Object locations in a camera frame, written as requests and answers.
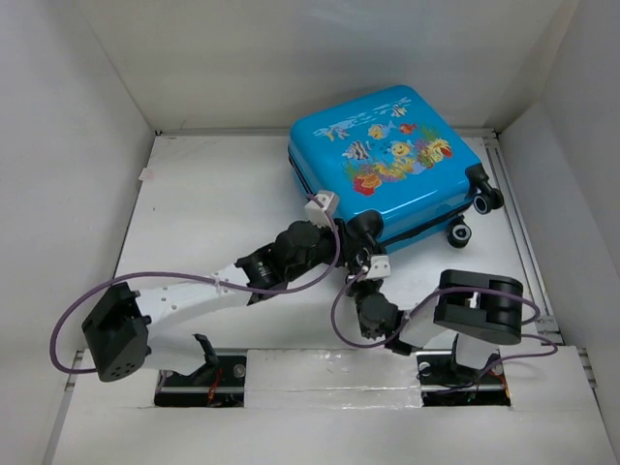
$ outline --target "colorful sea life print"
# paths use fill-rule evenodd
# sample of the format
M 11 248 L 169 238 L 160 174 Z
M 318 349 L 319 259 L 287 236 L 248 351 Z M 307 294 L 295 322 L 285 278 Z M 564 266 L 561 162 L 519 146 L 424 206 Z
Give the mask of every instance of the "colorful sea life print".
M 403 123 L 400 125 L 398 130 L 403 134 L 409 135 L 409 134 L 412 134 L 417 128 L 418 128 L 417 124 Z
M 401 107 L 400 105 L 394 105 L 394 107 L 391 109 L 391 115 L 395 118 L 400 118 L 405 114 L 407 114 L 407 109 Z
M 396 126 L 391 121 L 389 121 L 387 126 L 385 124 L 373 124 L 368 128 L 368 136 L 374 140 L 385 139 L 392 129 L 396 129 Z
M 349 160 L 368 160 L 368 149 L 364 146 L 362 142 L 356 140 L 349 148 L 342 154 L 343 157 L 348 158 Z
M 411 129 L 413 132 L 418 128 L 416 124 L 408 126 L 407 131 Z M 372 144 L 367 141 L 364 144 L 356 140 L 352 143 L 343 154 L 347 158 L 343 170 L 354 190 L 365 197 L 373 196 L 384 183 L 402 181 L 409 175 L 431 170 L 436 164 L 452 157 L 450 143 L 442 139 L 437 130 L 422 126 L 420 132 L 422 136 L 415 142 L 393 140 Z M 373 147 L 378 148 L 382 155 L 372 155 Z M 389 162 L 381 158 L 386 155 L 392 155 L 393 160 Z

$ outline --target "white wall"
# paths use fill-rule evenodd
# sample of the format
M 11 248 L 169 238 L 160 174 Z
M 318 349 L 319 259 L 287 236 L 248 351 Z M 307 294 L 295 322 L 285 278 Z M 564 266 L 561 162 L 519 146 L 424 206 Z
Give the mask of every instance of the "white wall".
M 38 465 L 66 382 L 49 333 L 113 273 L 152 134 L 69 0 L 0 0 L 0 62 L 0 461 Z
M 412 84 L 458 126 L 512 120 L 519 105 L 494 109 L 506 92 L 518 101 L 540 90 L 548 59 L 528 56 L 563 2 L 78 1 L 164 130 L 288 127 L 395 83 Z
M 502 136 L 567 342 L 588 350 L 620 456 L 620 3 L 580 2 L 541 102 Z

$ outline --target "blue suitcase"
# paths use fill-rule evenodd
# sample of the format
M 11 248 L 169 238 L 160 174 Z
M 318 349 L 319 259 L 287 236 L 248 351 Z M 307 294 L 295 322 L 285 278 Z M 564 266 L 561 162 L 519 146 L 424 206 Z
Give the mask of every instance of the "blue suitcase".
M 463 247 L 471 230 L 461 213 L 504 204 L 476 154 L 405 85 L 298 120 L 289 160 L 304 193 L 340 197 L 337 217 L 379 212 L 388 252 L 446 230 L 449 243 Z

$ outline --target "white table surface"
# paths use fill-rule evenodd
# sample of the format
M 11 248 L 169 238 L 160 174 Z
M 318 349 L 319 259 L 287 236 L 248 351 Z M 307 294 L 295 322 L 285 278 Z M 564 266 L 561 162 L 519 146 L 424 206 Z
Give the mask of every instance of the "white table surface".
M 467 142 L 491 173 L 482 140 Z M 206 274 L 303 219 L 304 199 L 286 145 L 286 138 L 276 136 L 157 138 L 118 273 Z M 383 287 L 391 301 L 415 304 L 446 268 L 525 281 L 503 212 L 472 212 L 466 221 L 473 237 L 465 249 L 453 249 L 436 235 L 391 257 L 392 276 Z M 315 271 L 307 279 L 321 272 Z M 188 329 L 208 335 L 220 348 L 341 349 L 328 313 L 342 280 L 342 270 L 336 270 L 312 291 L 216 312 Z M 161 283 L 143 280 L 133 286 Z M 349 337 L 364 341 L 351 302 L 343 303 L 339 321 Z M 530 326 L 525 330 L 534 332 Z M 433 347 L 447 347 L 450 340 L 440 336 Z M 540 350 L 546 349 L 524 342 L 502 354 Z M 365 363 L 365 357 L 372 354 L 357 356 L 356 363 Z M 296 376 L 302 374 L 301 367 Z M 270 408 L 160 409 L 152 406 L 155 371 L 141 370 L 107 385 L 95 376 L 82 377 L 53 463 L 616 463 L 574 348 L 507 363 L 506 374 L 510 408 L 400 410 L 358 404 L 349 410 L 316 409 L 286 402 L 272 408 L 273 396 Z

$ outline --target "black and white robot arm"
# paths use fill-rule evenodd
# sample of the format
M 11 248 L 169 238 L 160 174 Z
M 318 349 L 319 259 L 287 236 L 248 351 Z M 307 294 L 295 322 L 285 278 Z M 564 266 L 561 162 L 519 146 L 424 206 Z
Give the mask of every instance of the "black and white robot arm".
M 322 191 L 316 199 L 306 205 L 309 221 L 293 222 L 274 242 L 211 273 L 206 278 L 211 286 L 181 282 L 137 291 L 120 283 L 109 288 L 82 324 L 99 378 L 118 381 L 147 367 L 179 373 L 199 385 L 212 377 L 218 357 L 207 336 L 184 331 L 185 324 L 221 309 L 292 292 L 285 290 L 320 264 L 346 266 L 348 276 L 358 276 L 349 295 L 356 302 L 361 334 L 370 339 L 392 336 L 386 347 L 398 354 L 410 355 L 432 337 L 453 329 L 459 333 L 456 362 L 480 369 L 498 344 L 518 343 L 521 305 L 497 296 L 441 295 L 404 322 L 405 312 L 380 293 L 390 274 L 388 255 L 377 240 L 381 216 L 367 211 L 345 225 L 331 219 L 337 196 Z M 445 271 L 439 288 L 453 287 L 522 295 L 521 284 L 511 278 Z

